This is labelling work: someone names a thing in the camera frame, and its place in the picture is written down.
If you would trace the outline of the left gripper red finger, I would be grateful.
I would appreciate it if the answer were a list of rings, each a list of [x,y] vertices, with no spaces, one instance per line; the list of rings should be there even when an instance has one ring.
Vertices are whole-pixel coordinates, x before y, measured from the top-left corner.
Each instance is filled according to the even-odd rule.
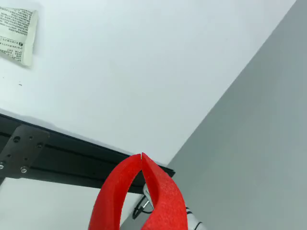
[[[173,179],[145,153],[142,154],[142,173],[154,208],[142,229],[187,230],[185,202]]]
[[[141,168],[141,155],[136,154],[126,158],[112,170],[97,196],[88,229],[120,229],[125,197]]]

